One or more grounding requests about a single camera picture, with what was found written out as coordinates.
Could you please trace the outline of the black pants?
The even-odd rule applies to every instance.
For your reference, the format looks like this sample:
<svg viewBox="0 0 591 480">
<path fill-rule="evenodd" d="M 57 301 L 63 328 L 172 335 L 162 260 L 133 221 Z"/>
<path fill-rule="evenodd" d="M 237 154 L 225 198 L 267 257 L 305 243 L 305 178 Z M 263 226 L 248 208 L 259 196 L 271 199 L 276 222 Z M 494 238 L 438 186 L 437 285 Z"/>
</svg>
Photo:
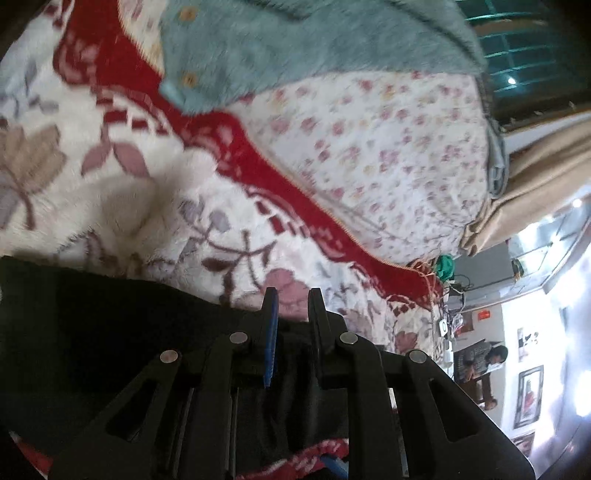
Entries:
<svg viewBox="0 0 591 480">
<path fill-rule="evenodd" d="M 5 257 L 1 429 L 54 457 L 162 352 L 205 356 L 239 318 L 166 285 Z M 318 387 L 307 323 L 280 319 L 270 386 L 242 404 L 242 471 L 349 453 L 346 394 Z"/>
</svg>

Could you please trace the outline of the teal window grille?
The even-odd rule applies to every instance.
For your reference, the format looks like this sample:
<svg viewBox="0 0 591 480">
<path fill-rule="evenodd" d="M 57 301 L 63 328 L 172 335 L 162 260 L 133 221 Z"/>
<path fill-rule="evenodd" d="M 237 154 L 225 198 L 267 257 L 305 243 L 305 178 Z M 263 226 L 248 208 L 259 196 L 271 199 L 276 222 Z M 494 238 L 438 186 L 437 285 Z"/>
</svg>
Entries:
<svg viewBox="0 0 591 480">
<path fill-rule="evenodd" d="M 489 66 L 496 110 L 509 116 L 590 93 L 590 33 L 560 1 L 460 1 Z"/>
</svg>

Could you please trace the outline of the red white plush blanket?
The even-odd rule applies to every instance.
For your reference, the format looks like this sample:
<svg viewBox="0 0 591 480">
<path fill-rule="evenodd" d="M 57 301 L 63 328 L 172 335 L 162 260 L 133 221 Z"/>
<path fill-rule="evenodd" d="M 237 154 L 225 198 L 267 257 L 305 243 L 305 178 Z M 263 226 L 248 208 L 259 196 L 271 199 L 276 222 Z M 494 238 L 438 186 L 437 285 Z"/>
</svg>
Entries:
<svg viewBox="0 0 591 480">
<path fill-rule="evenodd" d="M 425 276 L 370 256 L 280 177 L 222 172 L 183 143 L 176 114 L 146 111 L 156 78 L 114 2 L 49 3 L 1 71 L 16 84 L 1 95 L 1 261 L 166 285 L 239 311 L 238 323 L 274 287 L 280 319 L 308 324 L 308 292 L 318 287 L 363 336 L 396 352 L 422 344 Z M 205 356 L 162 352 L 54 457 L 1 429 L 2 459 L 23 456 L 55 478 L 125 466 L 172 478 L 174 443 L 149 454 L 136 444 L 156 406 L 163 431 L 178 436 L 215 338 Z M 328 461 L 348 457 L 291 457 L 238 475 L 324 479 Z"/>
</svg>

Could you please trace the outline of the teal fleece garment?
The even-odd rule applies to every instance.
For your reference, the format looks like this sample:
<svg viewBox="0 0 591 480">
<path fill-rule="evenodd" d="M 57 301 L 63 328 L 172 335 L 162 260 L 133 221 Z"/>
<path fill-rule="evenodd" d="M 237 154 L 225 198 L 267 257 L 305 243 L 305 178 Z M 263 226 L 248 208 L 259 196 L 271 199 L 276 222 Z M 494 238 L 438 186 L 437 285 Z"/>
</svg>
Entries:
<svg viewBox="0 0 591 480">
<path fill-rule="evenodd" d="M 171 1 L 160 38 L 159 92 L 187 114 L 326 73 L 487 71 L 454 1 Z"/>
</svg>

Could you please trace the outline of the person sitting in background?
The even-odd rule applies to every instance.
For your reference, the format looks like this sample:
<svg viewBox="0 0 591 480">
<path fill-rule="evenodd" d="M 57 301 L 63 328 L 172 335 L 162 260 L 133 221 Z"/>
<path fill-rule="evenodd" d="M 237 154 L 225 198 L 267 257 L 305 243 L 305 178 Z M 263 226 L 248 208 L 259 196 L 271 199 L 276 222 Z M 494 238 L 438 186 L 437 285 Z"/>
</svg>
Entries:
<svg viewBox="0 0 591 480">
<path fill-rule="evenodd" d="M 494 410 L 490 374 L 504 365 L 509 350 L 498 341 L 479 341 L 454 354 L 454 379 L 484 411 Z"/>
</svg>

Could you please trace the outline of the floral white bedsheet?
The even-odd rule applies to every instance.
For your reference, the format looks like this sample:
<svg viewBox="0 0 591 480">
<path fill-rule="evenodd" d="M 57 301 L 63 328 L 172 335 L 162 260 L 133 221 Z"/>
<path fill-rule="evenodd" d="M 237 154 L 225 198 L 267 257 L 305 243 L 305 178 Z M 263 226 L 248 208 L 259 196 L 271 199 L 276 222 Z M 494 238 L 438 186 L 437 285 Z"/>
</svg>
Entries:
<svg viewBox="0 0 591 480">
<path fill-rule="evenodd" d="M 160 18 L 171 1 L 120 1 L 122 30 L 164 75 Z M 496 134 L 481 76 L 326 73 L 179 117 L 186 146 L 222 172 L 273 174 L 363 251 L 407 264 L 456 253 L 487 195 Z"/>
</svg>

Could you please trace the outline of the beige curtain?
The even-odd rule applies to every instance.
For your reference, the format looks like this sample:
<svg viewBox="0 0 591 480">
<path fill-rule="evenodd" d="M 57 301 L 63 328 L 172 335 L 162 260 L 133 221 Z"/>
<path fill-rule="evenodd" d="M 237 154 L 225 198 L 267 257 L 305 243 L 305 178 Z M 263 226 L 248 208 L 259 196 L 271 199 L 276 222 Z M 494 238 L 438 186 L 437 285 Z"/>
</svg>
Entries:
<svg viewBox="0 0 591 480">
<path fill-rule="evenodd" d="M 510 162 L 504 193 L 487 200 L 464 231 L 469 256 L 505 242 L 559 210 L 590 185 L 590 122 L 562 128 L 517 153 Z"/>
</svg>

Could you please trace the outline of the framed picture on wall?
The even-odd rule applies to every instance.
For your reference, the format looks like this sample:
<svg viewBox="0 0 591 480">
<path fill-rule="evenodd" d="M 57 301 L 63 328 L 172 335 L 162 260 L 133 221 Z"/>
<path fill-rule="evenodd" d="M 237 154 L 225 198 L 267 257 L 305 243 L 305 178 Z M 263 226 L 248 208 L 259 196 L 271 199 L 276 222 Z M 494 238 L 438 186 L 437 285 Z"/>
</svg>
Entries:
<svg viewBox="0 0 591 480">
<path fill-rule="evenodd" d="M 517 407 L 514 428 L 519 429 L 539 420 L 541 414 L 544 366 L 523 371 L 518 378 Z"/>
</svg>

